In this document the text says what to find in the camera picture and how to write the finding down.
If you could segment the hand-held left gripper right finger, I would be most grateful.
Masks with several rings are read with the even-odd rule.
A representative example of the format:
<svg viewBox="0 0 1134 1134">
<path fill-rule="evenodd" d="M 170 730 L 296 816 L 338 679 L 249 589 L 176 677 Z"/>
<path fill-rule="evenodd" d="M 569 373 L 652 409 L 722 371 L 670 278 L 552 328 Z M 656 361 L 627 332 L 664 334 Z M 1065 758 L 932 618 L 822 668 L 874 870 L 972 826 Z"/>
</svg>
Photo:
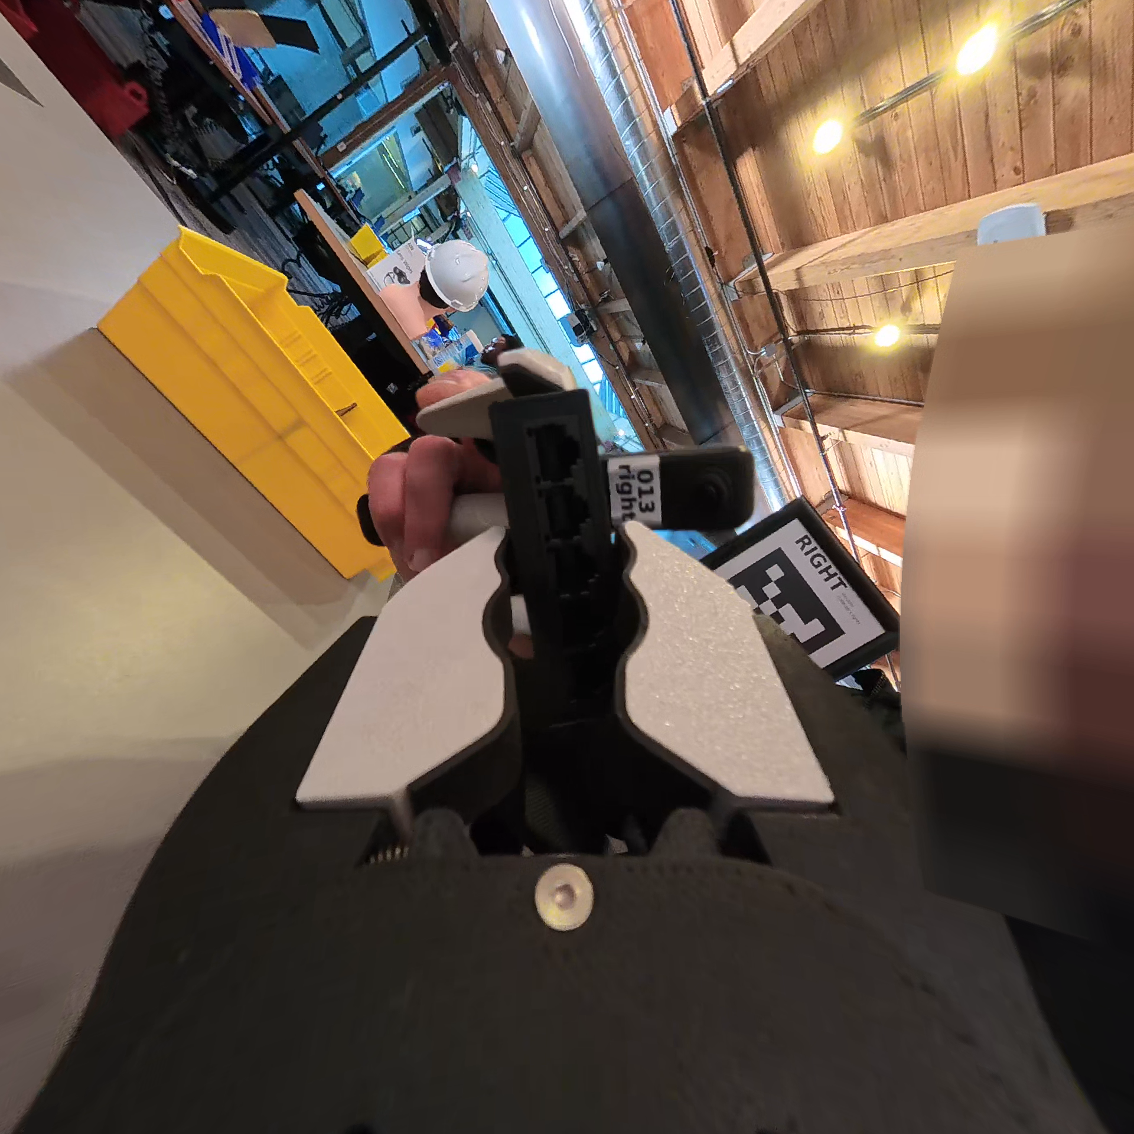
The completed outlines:
<svg viewBox="0 0 1134 1134">
<path fill-rule="evenodd" d="M 749 604 L 643 523 L 620 535 L 643 618 L 621 666 L 635 737 L 720 811 L 830 811 L 834 787 Z"/>
</svg>

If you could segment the white hard hat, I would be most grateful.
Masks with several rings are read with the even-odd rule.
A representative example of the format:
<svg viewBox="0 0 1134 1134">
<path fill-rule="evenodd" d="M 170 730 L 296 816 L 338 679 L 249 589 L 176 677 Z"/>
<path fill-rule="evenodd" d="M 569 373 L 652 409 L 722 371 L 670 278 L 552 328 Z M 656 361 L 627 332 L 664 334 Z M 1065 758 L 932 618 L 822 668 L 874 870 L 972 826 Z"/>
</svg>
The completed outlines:
<svg viewBox="0 0 1134 1134">
<path fill-rule="evenodd" d="M 473 244 L 450 240 L 425 255 L 419 294 L 434 309 L 471 313 L 490 290 L 490 261 Z"/>
</svg>

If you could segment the wooden table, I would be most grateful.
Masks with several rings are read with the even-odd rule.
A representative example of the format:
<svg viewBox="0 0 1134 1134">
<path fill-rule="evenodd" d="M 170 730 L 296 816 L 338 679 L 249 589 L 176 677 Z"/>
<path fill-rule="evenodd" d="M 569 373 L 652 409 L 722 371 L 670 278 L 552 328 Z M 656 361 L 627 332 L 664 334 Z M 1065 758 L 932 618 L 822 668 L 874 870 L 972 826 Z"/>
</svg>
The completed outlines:
<svg viewBox="0 0 1134 1134">
<path fill-rule="evenodd" d="M 378 319 L 386 330 L 400 344 L 402 353 L 407 355 L 419 377 L 431 379 L 432 373 L 423 359 L 421 352 L 413 346 L 402 325 L 394 319 L 390 307 L 380 298 L 377 286 L 371 282 L 363 261 L 351 249 L 348 236 L 336 224 L 336 220 L 315 201 L 305 190 L 296 191 L 296 205 L 303 211 L 305 218 L 317 228 L 323 244 L 328 247 L 334 261 L 346 271 L 351 280 L 351 288 L 361 301 L 361 313 Z"/>
</svg>

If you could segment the black network switch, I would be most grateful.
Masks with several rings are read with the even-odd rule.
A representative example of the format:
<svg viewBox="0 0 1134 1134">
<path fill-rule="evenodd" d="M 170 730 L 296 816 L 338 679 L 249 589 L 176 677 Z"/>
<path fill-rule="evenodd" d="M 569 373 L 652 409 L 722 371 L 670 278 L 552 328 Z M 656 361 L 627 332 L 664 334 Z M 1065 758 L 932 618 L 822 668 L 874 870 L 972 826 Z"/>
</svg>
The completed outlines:
<svg viewBox="0 0 1134 1134">
<path fill-rule="evenodd" d="M 517 820 L 533 853 L 648 851 L 639 749 L 618 708 L 620 668 L 643 627 L 627 587 L 604 461 L 583 394 L 490 407 L 508 512 L 506 568 L 531 656 L 515 658 Z"/>
</svg>

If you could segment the white ceiling device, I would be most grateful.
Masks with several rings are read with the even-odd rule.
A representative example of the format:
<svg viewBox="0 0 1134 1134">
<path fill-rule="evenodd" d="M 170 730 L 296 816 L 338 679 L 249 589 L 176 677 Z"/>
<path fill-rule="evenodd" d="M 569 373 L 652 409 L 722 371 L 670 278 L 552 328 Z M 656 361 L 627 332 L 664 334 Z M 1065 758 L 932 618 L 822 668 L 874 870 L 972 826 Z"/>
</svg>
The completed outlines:
<svg viewBox="0 0 1134 1134">
<path fill-rule="evenodd" d="M 1015 203 L 988 213 L 976 228 L 976 245 L 990 247 L 998 244 L 1042 238 L 1048 234 L 1048 218 L 1038 203 Z"/>
</svg>

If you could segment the person's right hand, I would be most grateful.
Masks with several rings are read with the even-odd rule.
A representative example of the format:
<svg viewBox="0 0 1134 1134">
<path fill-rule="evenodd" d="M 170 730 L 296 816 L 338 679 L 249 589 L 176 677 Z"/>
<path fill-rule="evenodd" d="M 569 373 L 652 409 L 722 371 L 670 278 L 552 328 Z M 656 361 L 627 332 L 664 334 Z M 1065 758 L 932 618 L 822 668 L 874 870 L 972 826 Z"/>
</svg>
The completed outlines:
<svg viewBox="0 0 1134 1134">
<path fill-rule="evenodd" d="M 456 548 L 448 537 L 456 498 L 500 490 L 500 467 L 475 440 L 425 434 L 373 463 L 357 515 L 365 539 L 384 546 L 409 583 Z"/>
</svg>

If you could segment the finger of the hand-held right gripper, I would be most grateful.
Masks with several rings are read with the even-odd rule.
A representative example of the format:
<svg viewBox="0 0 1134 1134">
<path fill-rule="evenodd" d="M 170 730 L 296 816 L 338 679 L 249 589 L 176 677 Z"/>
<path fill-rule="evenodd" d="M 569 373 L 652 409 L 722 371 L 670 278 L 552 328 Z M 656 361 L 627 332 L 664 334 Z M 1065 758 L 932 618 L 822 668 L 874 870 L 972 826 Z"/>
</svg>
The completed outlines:
<svg viewBox="0 0 1134 1134">
<path fill-rule="evenodd" d="M 496 371 L 512 396 L 577 390 L 577 380 L 569 367 L 531 348 L 513 348 L 498 353 Z"/>
<path fill-rule="evenodd" d="M 508 388 L 469 388 L 419 411 L 419 433 L 429 436 L 494 440 L 490 407 L 510 402 Z"/>
</svg>

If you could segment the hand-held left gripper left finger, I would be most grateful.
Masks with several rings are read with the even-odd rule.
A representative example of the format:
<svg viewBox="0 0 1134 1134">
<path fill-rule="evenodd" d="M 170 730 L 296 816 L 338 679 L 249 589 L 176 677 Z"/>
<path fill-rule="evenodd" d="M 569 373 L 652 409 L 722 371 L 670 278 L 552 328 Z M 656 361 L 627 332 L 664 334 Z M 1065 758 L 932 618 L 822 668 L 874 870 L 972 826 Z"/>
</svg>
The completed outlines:
<svg viewBox="0 0 1134 1134">
<path fill-rule="evenodd" d="M 450 809 L 475 820 L 519 778 L 508 531 L 490 527 L 388 600 L 296 791 L 307 811 Z"/>
</svg>

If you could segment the silver ventilation duct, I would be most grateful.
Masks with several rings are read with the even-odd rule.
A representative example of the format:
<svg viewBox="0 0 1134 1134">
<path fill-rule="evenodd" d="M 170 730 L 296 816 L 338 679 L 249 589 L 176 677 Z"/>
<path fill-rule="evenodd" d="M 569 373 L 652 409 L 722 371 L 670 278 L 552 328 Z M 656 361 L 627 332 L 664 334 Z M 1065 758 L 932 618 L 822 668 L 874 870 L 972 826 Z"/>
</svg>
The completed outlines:
<svg viewBox="0 0 1134 1134">
<path fill-rule="evenodd" d="M 745 446 L 756 514 L 795 500 L 614 2 L 490 2 L 647 350 L 701 446 Z"/>
</svg>

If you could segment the yellow plastic bin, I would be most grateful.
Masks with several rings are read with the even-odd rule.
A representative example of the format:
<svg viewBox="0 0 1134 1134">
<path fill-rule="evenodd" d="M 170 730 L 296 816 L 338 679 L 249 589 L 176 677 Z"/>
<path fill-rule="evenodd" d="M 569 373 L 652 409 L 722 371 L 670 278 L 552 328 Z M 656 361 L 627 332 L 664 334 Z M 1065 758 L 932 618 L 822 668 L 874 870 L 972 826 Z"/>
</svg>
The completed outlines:
<svg viewBox="0 0 1134 1134">
<path fill-rule="evenodd" d="M 282 272 L 180 228 L 99 330 L 338 575 L 396 573 L 357 502 L 409 433 Z"/>
</svg>

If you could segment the red crate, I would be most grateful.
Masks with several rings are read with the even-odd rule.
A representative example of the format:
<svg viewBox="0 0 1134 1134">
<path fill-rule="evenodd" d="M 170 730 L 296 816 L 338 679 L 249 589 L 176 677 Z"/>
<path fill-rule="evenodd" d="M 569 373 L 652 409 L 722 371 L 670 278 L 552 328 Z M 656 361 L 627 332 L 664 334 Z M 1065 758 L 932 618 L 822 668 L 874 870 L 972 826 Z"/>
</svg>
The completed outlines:
<svg viewBox="0 0 1134 1134">
<path fill-rule="evenodd" d="M 2 18 L 110 141 L 149 116 L 147 87 L 112 62 L 68 2 L 2 2 Z"/>
</svg>

